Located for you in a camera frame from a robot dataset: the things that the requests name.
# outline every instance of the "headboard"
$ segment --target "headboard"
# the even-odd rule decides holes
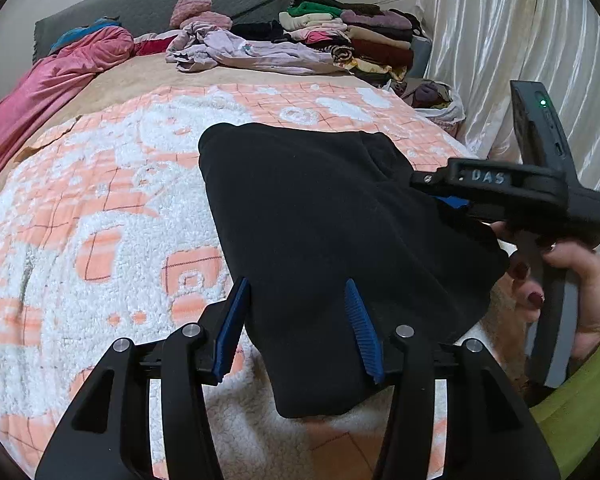
[[[169,19],[178,0],[84,0],[36,22],[33,61],[45,57],[60,35],[71,28],[89,25],[103,16],[119,16],[133,37],[169,30]],[[292,0],[213,0],[212,10],[235,23],[269,22]]]

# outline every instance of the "green folded cloth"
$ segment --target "green folded cloth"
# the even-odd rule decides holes
[[[302,2],[297,7],[289,7],[286,12],[288,12],[289,15],[293,16],[294,18],[297,16],[304,16],[305,14],[311,14],[312,12],[328,12],[331,16],[337,18],[342,14],[342,9],[327,5],[314,4],[312,2]]]
[[[566,479],[600,437],[600,346],[531,414]]]

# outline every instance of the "curtain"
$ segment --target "curtain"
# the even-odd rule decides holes
[[[600,190],[600,17],[589,0],[418,0],[433,38],[427,77],[466,109],[458,140],[519,161],[510,79],[544,83],[584,186]]]

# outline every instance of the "silver screw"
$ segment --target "silver screw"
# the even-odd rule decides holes
[[[202,332],[202,329],[197,323],[189,323],[182,327],[182,335],[185,337],[195,337],[200,332]]]
[[[484,348],[484,346],[477,339],[467,339],[466,340],[466,348],[467,348],[467,350],[477,354],[478,352],[482,351],[482,348]]]
[[[127,348],[131,346],[129,339],[126,337],[121,337],[120,339],[116,339],[113,343],[113,349],[116,352],[124,352]]]
[[[395,328],[395,333],[398,335],[398,337],[407,339],[415,334],[415,330],[409,325],[399,325]]]

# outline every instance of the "human hand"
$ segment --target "human hand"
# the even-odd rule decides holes
[[[491,228],[498,238],[513,243],[504,222],[496,222]],[[552,267],[573,269],[580,277],[578,326],[571,357],[584,361],[600,344],[600,255],[577,240],[559,240],[541,252],[542,259]],[[526,322],[538,320],[544,292],[529,275],[529,266],[519,251],[510,256],[507,273],[513,278],[516,312]]]

